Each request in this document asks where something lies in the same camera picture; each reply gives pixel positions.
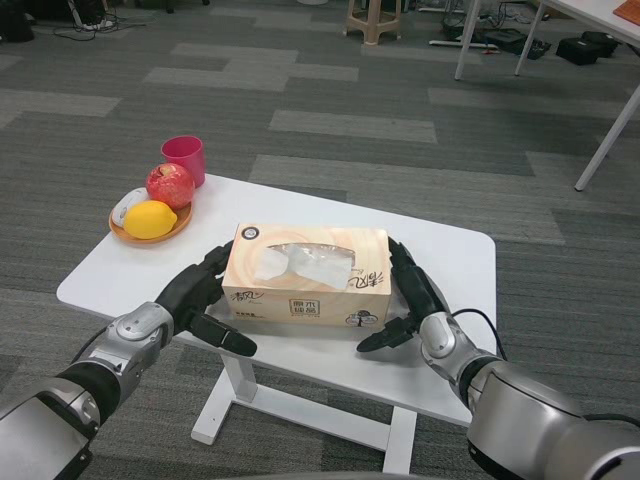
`apple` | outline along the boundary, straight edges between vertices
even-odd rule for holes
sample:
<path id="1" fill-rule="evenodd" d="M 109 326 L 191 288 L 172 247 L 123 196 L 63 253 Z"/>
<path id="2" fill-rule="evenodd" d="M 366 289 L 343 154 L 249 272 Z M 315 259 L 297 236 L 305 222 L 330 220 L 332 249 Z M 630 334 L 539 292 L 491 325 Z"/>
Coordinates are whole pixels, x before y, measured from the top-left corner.
<path id="1" fill-rule="evenodd" d="M 189 205 L 195 191 L 189 170 L 175 163 L 163 163 L 147 177 L 147 192 L 152 200 L 166 203 L 172 210 Z"/>

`plastic cup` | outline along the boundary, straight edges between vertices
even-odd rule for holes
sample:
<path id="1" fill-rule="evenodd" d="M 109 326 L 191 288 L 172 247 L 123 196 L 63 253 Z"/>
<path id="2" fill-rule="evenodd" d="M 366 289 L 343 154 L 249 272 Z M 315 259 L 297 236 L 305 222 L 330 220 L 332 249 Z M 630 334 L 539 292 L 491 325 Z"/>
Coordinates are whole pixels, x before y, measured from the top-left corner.
<path id="1" fill-rule="evenodd" d="M 164 142 L 161 152 L 168 163 L 177 163 L 189 170 L 196 188 L 204 183 L 204 144 L 198 137 L 174 137 Z"/>

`fruit plate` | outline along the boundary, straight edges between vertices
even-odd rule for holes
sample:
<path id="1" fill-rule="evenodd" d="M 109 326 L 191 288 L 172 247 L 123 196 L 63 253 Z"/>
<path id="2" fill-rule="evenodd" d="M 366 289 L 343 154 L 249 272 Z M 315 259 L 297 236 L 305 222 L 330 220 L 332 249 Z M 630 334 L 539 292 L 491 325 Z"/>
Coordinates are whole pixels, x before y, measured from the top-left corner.
<path id="1" fill-rule="evenodd" d="M 191 221 L 192 211 L 193 209 L 191 208 L 191 204 L 187 205 L 184 208 L 181 208 L 180 210 L 176 210 L 175 213 L 178 216 L 178 219 L 176 220 L 176 223 L 171 229 L 171 231 L 156 238 L 149 238 L 149 239 L 143 240 L 140 238 L 132 237 L 131 235 L 129 235 L 127 232 L 124 231 L 124 228 L 119 227 L 115 223 L 113 223 L 113 220 L 111 219 L 111 215 L 113 214 L 113 211 L 111 211 L 111 213 L 109 214 L 109 228 L 114 233 L 114 235 L 118 237 L 120 240 L 122 240 L 123 242 L 134 244 L 134 245 L 148 245 L 150 243 L 164 242 L 165 240 L 180 233 L 184 229 L 184 227 L 186 227 L 189 224 L 189 222 Z"/>

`floor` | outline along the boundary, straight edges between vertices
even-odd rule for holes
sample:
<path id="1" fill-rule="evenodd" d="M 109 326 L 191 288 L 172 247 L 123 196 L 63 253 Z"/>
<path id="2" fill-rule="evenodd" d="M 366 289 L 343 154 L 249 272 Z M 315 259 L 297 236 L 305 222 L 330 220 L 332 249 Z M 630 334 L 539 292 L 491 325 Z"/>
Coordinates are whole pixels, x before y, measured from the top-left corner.
<path id="1" fill-rule="evenodd" d="M 640 80 L 624 46 L 577 67 L 429 48 L 439 18 L 402 40 L 341 34 L 344 1 L 177 2 L 147 27 L 73 42 L 41 26 L 0 46 L 0 401 L 63 369 L 99 320 L 58 284 L 108 232 L 112 206 L 201 137 L 208 170 L 475 229 L 497 244 L 498 324 L 510 357 L 588 412 L 640 416 L 640 116 L 583 193 L 579 173 Z M 545 23 L 557 45 L 586 28 Z M 379 452 L 234 407 L 213 447 L 189 432 L 221 366 L 173 345 L 95 441 L 88 479 L 206 479 L 379 470 Z M 388 420 L 390 408 L 278 373 L 267 385 Z M 464 430 L 420 417 L 412 473 L 488 478 Z"/>

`desk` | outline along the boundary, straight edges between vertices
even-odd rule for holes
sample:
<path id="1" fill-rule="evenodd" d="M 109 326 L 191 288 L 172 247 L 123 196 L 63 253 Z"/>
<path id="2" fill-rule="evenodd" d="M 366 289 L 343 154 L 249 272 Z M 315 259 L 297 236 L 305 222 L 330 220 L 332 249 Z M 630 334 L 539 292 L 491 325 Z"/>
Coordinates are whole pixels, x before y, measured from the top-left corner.
<path id="1" fill-rule="evenodd" d="M 636 48 L 640 48 L 640 27 L 618 17 L 617 15 L 614 15 L 613 13 L 613 11 L 622 5 L 624 1 L 625 0 L 541 0 L 535 19 L 531 24 L 529 36 L 527 37 L 515 74 L 520 75 L 520 70 L 524 65 L 525 59 L 529 54 L 529 49 L 531 48 L 531 44 L 533 43 L 536 27 L 542 20 L 544 10 L 547 5 L 556 8 L 576 20 L 590 25 L 598 31 L 608 33 L 621 42 L 629 43 Z M 458 58 L 458 68 L 456 69 L 455 74 L 456 80 L 460 80 L 462 78 L 464 59 L 467 51 L 469 50 L 469 44 L 471 43 L 471 37 L 473 36 L 481 3 L 481 0 L 473 1 L 465 21 L 464 32 L 462 34 L 462 51 Z M 622 129 L 637 110 L 638 105 L 640 105 L 640 85 L 631 95 L 631 98 L 609 130 L 609 133 L 607 133 L 607 136 L 604 138 L 600 147 L 596 150 L 596 153 L 593 155 L 591 161 L 578 179 L 578 182 L 575 185 L 575 189 L 577 191 L 582 191 L 587 186 L 587 183 L 589 183 L 589 180 L 591 180 L 591 177 L 602 163 L 602 160 L 604 160 L 604 157 L 618 138 L 618 135 L 620 135 Z"/>
<path id="2" fill-rule="evenodd" d="M 479 308 L 495 323 L 495 245 L 486 235 L 212 175 L 196 190 L 193 217 L 184 231 L 143 247 L 126 245 L 110 233 L 62 282 L 58 299 L 107 318 L 130 312 L 155 299 L 187 265 L 232 239 L 240 222 L 384 228 L 407 245 L 453 310 Z M 390 314 L 401 308 L 395 303 Z M 416 412 L 459 425 L 471 420 L 449 385 L 424 364 L 417 338 L 361 355 L 356 345 L 368 336 L 367 329 L 232 322 L 224 302 L 211 313 L 251 337 L 258 351 L 247 359 L 188 332 L 175 337 L 220 354 L 225 365 L 193 429 L 198 441 L 212 444 L 236 403 L 384 451 L 384 471 L 406 474 Z M 482 319 L 461 315 L 459 321 L 478 347 L 495 352 Z M 391 425 L 258 385 L 253 364 L 393 405 Z"/>

